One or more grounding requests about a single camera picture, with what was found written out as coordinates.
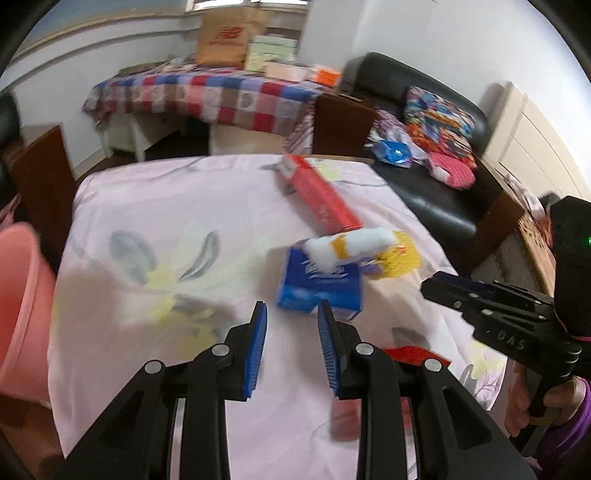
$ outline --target pillow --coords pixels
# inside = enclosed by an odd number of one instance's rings
[[[430,153],[427,166],[431,176],[452,189],[469,189],[476,177],[464,162],[441,153]]]
[[[468,140],[474,133],[472,115],[439,95],[417,86],[408,90],[404,118],[414,142],[427,152],[457,158],[475,169],[472,147]]]

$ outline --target metal screw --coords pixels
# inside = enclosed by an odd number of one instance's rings
[[[215,356],[226,356],[230,353],[230,347],[225,343],[218,343],[212,347],[212,353]]]
[[[162,370],[162,364],[158,360],[152,360],[145,365],[144,370],[150,375],[157,374]]]
[[[359,355],[371,355],[374,352],[374,347],[368,343],[358,343],[355,351]]]
[[[441,370],[441,362],[434,358],[427,358],[425,360],[425,368],[430,372],[439,372]]]

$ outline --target blue plastic bag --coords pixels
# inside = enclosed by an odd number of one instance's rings
[[[378,160],[397,167],[410,168],[413,158],[407,144],[401,142],[391,142],[390,140],[380,140],[372,147],[372,151]]]

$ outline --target yellow package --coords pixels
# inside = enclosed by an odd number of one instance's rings
[[[410,236],[403,231],[394,232],[398,245],[376,255],[362,267],[370,278],[394,278],[412,272],[421,264],[421,257]]]

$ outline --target purple sleeve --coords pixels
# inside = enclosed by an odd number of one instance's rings
[[[587,391],[577,413],[564,425],[549,428],[538,445],[534,457],[542,467],[540,480],[556,474],[591,425],[591,394],[589,384],[583,382]]]

